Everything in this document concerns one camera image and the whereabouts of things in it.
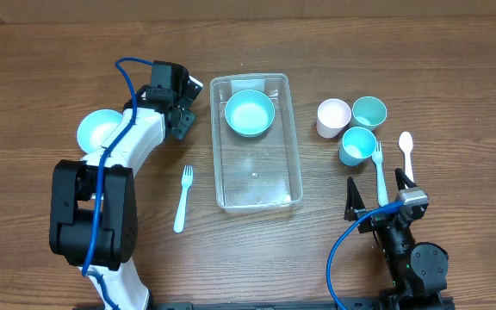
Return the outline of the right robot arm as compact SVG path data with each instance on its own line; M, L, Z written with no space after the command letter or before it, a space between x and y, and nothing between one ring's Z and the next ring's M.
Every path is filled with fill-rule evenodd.
M355 181L347 179L347 200L344 219L360 220L360 233L373 233L378 242L394 286L383 289L376 298L355 298L347 301L349 309L453 309L451 298L441 292L447 288L449 256L439 245L418 243L410 225L424 217L429 196L405 172L395 170L399 209L389 214L374 214L368 219L363 199Z

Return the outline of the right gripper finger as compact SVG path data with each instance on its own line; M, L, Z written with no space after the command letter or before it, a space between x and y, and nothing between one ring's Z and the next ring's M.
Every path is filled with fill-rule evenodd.
M347 198L344 210L344 220L358 220L366 211L363 199L359 194L355 181L352 177L347 179Z
M396 168L394 172L398 190L416 187L416 183L401 168Z

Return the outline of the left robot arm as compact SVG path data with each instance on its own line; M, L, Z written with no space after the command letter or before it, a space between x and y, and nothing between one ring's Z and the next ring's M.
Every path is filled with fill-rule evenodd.
M77 128L84 156L53 170L49 245L89 278L104 309L150 309L133 261L138 238L134 178L168 136L181 139L203 85L187 72L156 74L121 112L100 109Z

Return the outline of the blue plastic cup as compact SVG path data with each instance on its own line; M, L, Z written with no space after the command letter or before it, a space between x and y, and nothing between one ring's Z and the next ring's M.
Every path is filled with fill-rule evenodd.
M375 135L365 127L351 127L341 139L339 147L339 159L348 166L356 166L375 151L377 139Z

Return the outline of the light blue bowl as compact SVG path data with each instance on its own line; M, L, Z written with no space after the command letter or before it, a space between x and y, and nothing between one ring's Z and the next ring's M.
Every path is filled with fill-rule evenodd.
M77 143L85 153L91 153L121 123L122 114L112 109L99 109L85 116L77 128Z

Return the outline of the green plastic cup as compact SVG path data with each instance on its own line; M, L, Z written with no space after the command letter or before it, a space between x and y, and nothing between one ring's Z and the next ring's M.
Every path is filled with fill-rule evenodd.
M388 117L385 104L373 96L357 99L351 109L351 127L364 127L369 131L377 129Z

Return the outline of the teal green bowl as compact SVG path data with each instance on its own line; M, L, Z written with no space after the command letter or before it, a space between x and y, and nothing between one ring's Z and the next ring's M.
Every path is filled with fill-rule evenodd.
M227 125L243 137L257 137L270 128L276 115L271 99L258 90L241 90L227 101Z

